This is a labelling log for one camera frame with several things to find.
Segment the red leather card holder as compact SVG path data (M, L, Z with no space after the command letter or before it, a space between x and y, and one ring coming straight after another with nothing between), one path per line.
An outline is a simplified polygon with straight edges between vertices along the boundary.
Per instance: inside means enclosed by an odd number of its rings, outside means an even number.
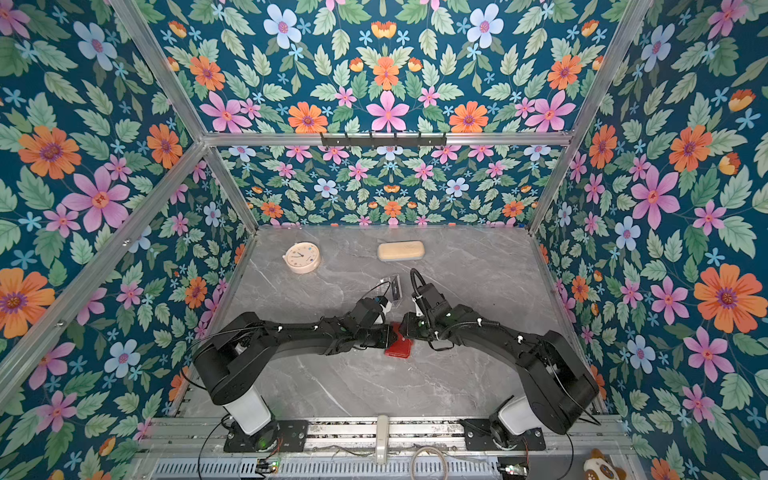
M384 350L384 354L391 358L409 359L411 356L414 341L406 338L403 335L403 328L401 323L393 323L391 325L392 332L395 335L395 340L387 346Z

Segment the clear acrylic card stand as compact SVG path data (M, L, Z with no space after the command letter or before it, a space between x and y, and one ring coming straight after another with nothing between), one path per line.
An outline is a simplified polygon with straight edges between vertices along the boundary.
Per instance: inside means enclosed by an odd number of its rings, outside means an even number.
M378 296L386 297L389 301L397 302L403 297L402 284L399 274L389 275L381 281Z

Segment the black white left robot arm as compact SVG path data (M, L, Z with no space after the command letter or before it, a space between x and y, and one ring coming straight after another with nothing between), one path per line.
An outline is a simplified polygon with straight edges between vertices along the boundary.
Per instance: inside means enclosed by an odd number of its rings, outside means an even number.
M352 350L386 350L401 339L400 325L386 320L387 300L365 297L351 311L308 323L279 323L254 312L240 314L198 348L193 364L225 425L252 449L274 442L276 420L256 383L268 364L300 355L334 356Z

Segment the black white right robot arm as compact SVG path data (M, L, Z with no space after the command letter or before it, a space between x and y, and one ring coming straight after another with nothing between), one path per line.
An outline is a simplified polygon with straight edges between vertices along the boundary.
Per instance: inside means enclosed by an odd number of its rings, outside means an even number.
M567 435L599 395L591 371L560 333L526 333L490 320L473 308L451 305L415 268L409 272L415 311L404 316L403 337L435 351L467 347L514 369L523 394L489 416L497 444L533 429Z

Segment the beige glasses case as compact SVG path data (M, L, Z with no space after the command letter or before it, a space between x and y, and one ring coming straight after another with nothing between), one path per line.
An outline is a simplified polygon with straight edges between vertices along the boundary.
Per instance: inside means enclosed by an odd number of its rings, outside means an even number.
M387 242L377 247L377 257L382 262L420 260L426 249L421 241Z

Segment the pink round alarm clock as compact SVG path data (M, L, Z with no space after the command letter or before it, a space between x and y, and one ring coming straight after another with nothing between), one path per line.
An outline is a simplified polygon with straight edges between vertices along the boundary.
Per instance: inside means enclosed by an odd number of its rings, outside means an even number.
M282 256L284 263L294 274L314 272L321 263L319 247L311 242L298 242L289 247Z

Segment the white vent grille strip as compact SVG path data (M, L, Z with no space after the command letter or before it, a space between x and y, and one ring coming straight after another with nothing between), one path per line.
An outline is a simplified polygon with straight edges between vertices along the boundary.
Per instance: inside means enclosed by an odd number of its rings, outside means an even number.
M221 460L163 460L153 479L499 479L494 462L459 459L441 461L434 456L414 462L396 458L385 465L363 458L287 458L270 472L255 458Z

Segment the black hook bar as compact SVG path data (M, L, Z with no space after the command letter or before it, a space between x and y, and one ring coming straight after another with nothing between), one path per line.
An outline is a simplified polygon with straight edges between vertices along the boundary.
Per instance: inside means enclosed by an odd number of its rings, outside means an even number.
M378 148L399 146L403 148L443 147L448 145L446 134L392 133L392 134L321 134L324 147Z

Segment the white rail clip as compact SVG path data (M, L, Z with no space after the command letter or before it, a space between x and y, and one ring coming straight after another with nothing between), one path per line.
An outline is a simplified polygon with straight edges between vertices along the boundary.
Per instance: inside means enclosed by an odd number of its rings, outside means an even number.
M377 465L385 465L389 454L390 419L387 415L379 415L376 420L374 457Z

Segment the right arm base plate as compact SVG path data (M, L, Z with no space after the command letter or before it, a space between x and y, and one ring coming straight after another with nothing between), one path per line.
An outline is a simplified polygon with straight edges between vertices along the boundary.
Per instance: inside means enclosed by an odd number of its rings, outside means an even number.
M499 421L465 418L459 420L464 429L465 448L468 451L544 451L546 443L540 428L529 429L516 435L507 431Z

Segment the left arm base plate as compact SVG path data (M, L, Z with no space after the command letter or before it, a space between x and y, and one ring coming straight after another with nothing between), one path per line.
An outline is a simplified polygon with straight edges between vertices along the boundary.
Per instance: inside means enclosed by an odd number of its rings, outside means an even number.
M225 453L295 453L302 452L307 441L309 422L306 420L272 420L254 434L246 434L233 422L223 451Z

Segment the aluminium front rail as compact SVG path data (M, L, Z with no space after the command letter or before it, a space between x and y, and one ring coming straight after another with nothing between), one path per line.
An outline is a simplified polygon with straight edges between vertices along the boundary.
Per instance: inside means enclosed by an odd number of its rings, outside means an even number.
M226 419L156 420L138 441L140 452L172 453L320 453L325 451L391 454L434 446L449 452L505 455L632 454L635 449L616 415L599 415L595 423L579 421L564 435L542 427L523 434L504 433L484 418L460 417L317 417L276 420L247 436Z

